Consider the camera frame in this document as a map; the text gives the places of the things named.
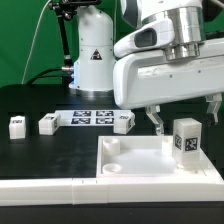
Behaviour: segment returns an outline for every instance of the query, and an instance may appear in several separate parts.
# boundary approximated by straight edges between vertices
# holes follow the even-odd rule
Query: white cube
[[[26,137],[25,117],[11,117],[9,124],[9,135],[10,139],[23,139]]]
[[[121,114],[114,119],[114,133],[127,134],[135,126],[135,115],[132,112]]]
[[[40,135],[53,135],[60,127],[61,115],[60,114],[46,114],[39,121]]]
[[[192,118],[174,121],[173,157],[177,163],[188,165],[199,161],[201,129],[201,123]]]

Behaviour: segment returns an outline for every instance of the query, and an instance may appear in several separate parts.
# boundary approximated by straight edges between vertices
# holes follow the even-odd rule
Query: black table
[[[98,136],[112,127],[60,127],[40,136],[38,121],[55,110],[118,109],[113,98],[91,100],[69,94],[60,85],[12,85],[0,89],[0,179],[89,178],[96,176]],[[192,117],[203,124],[202,149],[221,175],[224,168],[224,115],[207,127],[207,104],[194,99],[161,106],[165,133],[173,119]],[[144,109],[133,110],[136,126],[128,135],[155,135]],[[27,136],[10,140],[10,117],[26,117]],[[0,208],[1,223],[224,223],[224,203],[132,203]]]

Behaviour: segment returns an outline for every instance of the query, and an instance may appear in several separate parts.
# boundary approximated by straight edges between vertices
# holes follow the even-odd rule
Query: green wall
[[[37,20],[46,2],[47,0],[1,0],[0,87],[21,83]],[[114,7],[115,0],[103,0],[99,6],[112,18],[114,18]],[[215,21],[206,23],[206,31],[224,30],[223,21],[224,13],[220,14]],[[72,57],[75,60],[78,57],[76,20],[66,22],[66,28]],[[122,20],[119,7],[117,11],[116,41],[132,30]],[[45,69],[62,64],[63,52],[57,18],[53,11],[47,9],[41,23],[26,81]],[[50,82],[58,83],[59,81],[51,79]]]

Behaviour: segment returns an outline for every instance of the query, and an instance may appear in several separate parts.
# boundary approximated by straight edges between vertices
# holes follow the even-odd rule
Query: white platform
[[[129,114],[130,110],[57,110],[61,126],[113,126],[114,119]]]
[[[103,140],[120,140],[120,153],[104,155]],[[121,173],[104,174],[106,164]],[[0,206],[124,202],[224,201],[224,181],[205,154],[179,166],[172,137],[99,137],[96,178],[0,181]]]

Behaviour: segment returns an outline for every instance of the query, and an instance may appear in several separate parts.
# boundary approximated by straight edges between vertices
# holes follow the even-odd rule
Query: cylindrical hole
[[[106,164],[103,166],[103,174],[120,174],[122,173],[122,166],[119,164]]]
[[[120,154],[120,140],[110,138],[103,140],[103,154],[106,156],[116,156]]]

